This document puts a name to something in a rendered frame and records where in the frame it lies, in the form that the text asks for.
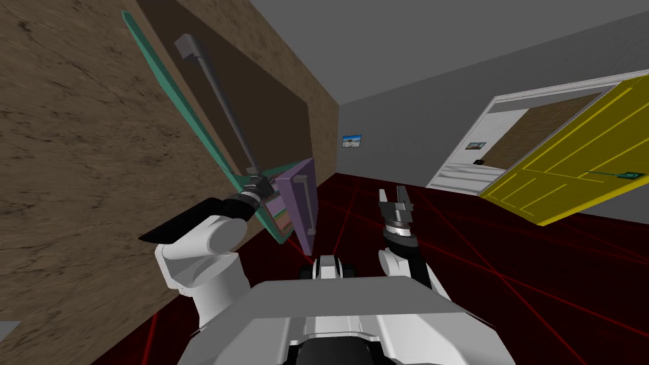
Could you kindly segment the yellow door leaf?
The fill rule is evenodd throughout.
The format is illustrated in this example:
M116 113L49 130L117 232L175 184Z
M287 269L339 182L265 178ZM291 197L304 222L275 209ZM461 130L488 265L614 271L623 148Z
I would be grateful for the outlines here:
M637 180L586 171L644 173ZM649 75L616 85L481 192L546 226L649 183Z

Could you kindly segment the long grey bar handle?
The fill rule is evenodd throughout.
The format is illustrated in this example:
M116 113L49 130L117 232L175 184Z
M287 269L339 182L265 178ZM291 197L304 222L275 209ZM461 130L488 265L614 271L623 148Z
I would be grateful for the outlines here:
M238 123L235 114L229 101L226 97L225 90L213 68L213 63L209 60L207 52L201 47L197 38L191 34L181 35L177 41L174 42L179 54L184 60L191 60L195 62L205 74L211 88L214 91L219 103L223 109L223 112L226 116L227 121L231 125L240 145L250 163L250 166L246 168L246 172L249 174L261 174L261 168L250 149L250 145L244 136L244 133L241 129L240 124Z

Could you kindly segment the purple cabinet panel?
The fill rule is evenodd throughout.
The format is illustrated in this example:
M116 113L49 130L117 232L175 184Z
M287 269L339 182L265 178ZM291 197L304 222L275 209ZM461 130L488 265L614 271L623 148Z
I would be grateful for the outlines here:
M318 193L313 158L308 158L274 179L302 251L311 256L318 220Z

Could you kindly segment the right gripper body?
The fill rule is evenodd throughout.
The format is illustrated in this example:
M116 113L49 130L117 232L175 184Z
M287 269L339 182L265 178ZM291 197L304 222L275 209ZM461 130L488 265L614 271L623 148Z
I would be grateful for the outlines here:
M378 206L386 226L408 226L413 221L411 203L379 202Z

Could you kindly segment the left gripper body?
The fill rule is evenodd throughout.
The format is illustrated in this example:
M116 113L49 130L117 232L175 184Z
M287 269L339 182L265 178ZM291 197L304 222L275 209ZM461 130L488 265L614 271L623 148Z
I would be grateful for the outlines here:
M274 181L270 180L264 174L254 174L243 186L242 193L248 195L262 203L275 193Z

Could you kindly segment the teal door leaf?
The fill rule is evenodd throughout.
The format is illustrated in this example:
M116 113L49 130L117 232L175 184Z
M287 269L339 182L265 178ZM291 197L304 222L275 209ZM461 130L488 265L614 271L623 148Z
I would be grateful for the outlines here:
M121 11L121 15L134 40L136 41L140 51L142 52L145 60L147 61L148 66L153 72L159 85L164 90L164 93L179 110L185 121L202 142L202 145L204 145L204 147L210 153L211 157L221 168L226 178L233 184L235 188L242 188L243 184L248 180L247 176L238 176L229 170L229 165L226 162L223 154L219 151L219 148L217 147L212 137L209 136L206 128L202 125L198 116L190 106L190 103L182 94L180 87L176 84L168 70L164 67L163 62L156 54L152 45L148 42L146 36L143 34L143 31L140 29L131 13L128 11ZM270 177L270 175L273 174L283 173L295 165L297 165L297 162L267 170L264 172L264 174ZM262 206L255 213L255 216L260 220L260 223L263 225L264 229L266 229L279 244L283 244L294 232L294 228L292 228L291 226L285 233L283 233L281 229L277 227L274 217L268 212L265 206Z

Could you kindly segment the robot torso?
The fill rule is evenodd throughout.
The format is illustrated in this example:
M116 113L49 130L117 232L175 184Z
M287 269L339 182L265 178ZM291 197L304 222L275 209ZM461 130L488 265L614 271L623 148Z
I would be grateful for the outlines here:
M266 281L177 365L515 365L481 318L407 276Z

